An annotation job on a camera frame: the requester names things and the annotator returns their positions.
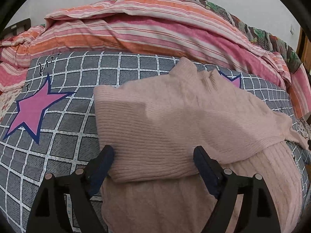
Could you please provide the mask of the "floral white bedsheet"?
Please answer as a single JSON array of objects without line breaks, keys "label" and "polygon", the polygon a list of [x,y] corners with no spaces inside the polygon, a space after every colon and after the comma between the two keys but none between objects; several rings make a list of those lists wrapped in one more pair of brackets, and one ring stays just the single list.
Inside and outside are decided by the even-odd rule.
[{"label": "floral white bedsheet", "polygon": [[10,108],[11,104],[14,102],[16,97],[21,93],[22,89],[18,88],[15,90],[10,90],[8,92],[4,92],[0,97],[0,118],[3,119],[7,110]]}]

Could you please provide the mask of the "dark wooden headboard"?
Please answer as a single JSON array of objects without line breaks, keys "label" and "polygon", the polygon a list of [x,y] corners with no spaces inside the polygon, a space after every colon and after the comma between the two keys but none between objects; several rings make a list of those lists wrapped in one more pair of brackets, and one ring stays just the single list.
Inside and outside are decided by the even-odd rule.
[{"label": "dark wooden headboard", "polygon": [[31,19],[23,19],[22,21],[19,21],[7,28],[5,28],[1,32],[1,40],[11,37],[11,36],[17,36],[18,34],[27,31],[31,28]]}]

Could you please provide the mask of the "wooden chair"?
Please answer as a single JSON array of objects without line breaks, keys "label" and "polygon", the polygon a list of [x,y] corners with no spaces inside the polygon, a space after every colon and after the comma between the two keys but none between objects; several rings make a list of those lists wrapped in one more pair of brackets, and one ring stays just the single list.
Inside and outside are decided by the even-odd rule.
[{"label": "wooden chair", "polygon": [[310,40],[302,28],[300,28],[299,32],[297,54],[302,61],[307,74],[310,74]]}]

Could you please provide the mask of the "pink knitted sweater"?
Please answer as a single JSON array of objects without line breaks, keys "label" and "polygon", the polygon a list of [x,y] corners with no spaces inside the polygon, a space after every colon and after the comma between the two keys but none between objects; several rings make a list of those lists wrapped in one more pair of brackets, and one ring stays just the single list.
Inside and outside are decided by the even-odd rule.
[{"label": "pink knitted sweater", "polygon": [[287,142],[307,148],[292,119],[217,70],[181,58],[167,74],[94,88],[101,147],[114,161],[101,194],[112,232],[200,232],[216,204],[193,162],[202,146],[222,167],[261,174],[282,232],[303,203],[301,173]]}]

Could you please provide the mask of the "pink orange striped duvet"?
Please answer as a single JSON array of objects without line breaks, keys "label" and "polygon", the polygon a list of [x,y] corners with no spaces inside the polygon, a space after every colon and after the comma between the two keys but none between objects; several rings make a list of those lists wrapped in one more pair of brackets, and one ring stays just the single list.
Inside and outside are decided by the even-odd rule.
[{"label": "pink orange striped duvet", "polygon": [[1,91],[24,85],[32,59],[78,50],[186,57],[251,73],[286,90],[298,118],[310,112],[303,65],[291,74],[279,53],[250,43],[213,12],[176,0],[107,0],[46,15],[45,25],[1,41]]}]

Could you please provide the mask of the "grey checked star bedsheet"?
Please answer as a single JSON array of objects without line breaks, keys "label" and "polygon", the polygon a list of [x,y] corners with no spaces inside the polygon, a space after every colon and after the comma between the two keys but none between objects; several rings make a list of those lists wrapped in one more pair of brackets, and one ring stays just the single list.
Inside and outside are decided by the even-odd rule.
[{"label": "grey checked star bedsheet", "polygon": [[[1,120],[1,212],[14,232],[26,230],[44,173],[66,175],[98,155],[94,86],[118,86],[166,74],[177,62],[175,57],[108,52],[64,53],[32,60],[22,92]],[[51,80],[51,92],[71,95],[44,112],[38,142],[24,127],[7,135],[17,105],[39,90],[46,78]]]}]

